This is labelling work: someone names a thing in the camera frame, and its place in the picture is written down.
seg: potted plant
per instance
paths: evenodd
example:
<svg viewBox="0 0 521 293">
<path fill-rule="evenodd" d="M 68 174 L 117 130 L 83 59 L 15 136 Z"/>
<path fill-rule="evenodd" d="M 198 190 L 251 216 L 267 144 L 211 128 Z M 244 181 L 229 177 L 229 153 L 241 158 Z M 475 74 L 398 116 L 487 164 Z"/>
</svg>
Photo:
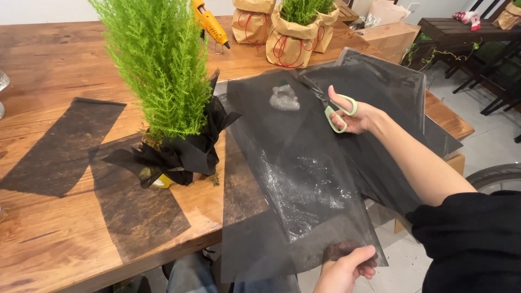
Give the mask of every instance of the potted plant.
<svg viewBox="0 0 521 293">
<path fill-rule="evenodd" d="M 275 7 L 273 28 L 266 41 L 269 62 L 288 68 L 307 66 L 322 21 L 317 12 L 321 1 L 282 0 Z"/>
<path fill-rule="evenodd" d="M 323 0 L 318 2 L 317 12 L 322 19 L 322 23 L 318 28 L 313 52 L 324 53 L 333 38 L 333 24 L 338 20 L 340 9 L 334 3 L 334 0 Z"/>
<path fill-rule="evenodd" d="M 161 183 L 161 177 L 168 187 L 166 178 L 188 185 L 194 173 L 213 175 L 214 144 L 231 118 L 213 96 L 219 72 L 207 76 L 207 43 L 190 0 L 89 2 L 107 27 L 107 53 L 147 123 L 134 160 L 156 171 L 142 172 L 149 178 L 141 181 Z"/>
</svg>

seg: floor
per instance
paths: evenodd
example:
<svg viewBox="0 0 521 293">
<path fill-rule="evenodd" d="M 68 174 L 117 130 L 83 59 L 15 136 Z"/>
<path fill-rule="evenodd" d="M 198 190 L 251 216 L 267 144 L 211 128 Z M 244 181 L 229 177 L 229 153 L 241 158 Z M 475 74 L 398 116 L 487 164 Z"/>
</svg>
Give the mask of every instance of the floor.
<svg viewBox="0 0 521 293">
<path fill-rule="evenodd" d="M 491 166 L 521 162 L 521 144 L 514 143 L 514 137 L 521 135 L 521 114 L 516 111 L 499 111 L 488 117 L 479 114 L 495 98 L 494 95 L 481 86 L 452 94 L 467 76 L 458 71 L 451 79 L 445 79 L 443 72 L 446 68 L 445 64 L 437 63 L 425 73 L 430 91 L 476 129 L 474 134 L 462 141 L 464 147 L 461 152 L 466 156 L 464 175 Z M 394 221 L 375 225 L 375 231 L 389 267 L 377 268 L 372 280 L 359 278 L 354 293 L 421 292 L 421 284 L 431 262 L 423 246 L 407 231 L 395 234 Z M 313 291 L 319 274 L 320 267 L 299 274 L 302 293 Z M 144 275 L 153 293 L 165 292 L 166 279 L 159 268 Z"/>
</svg>

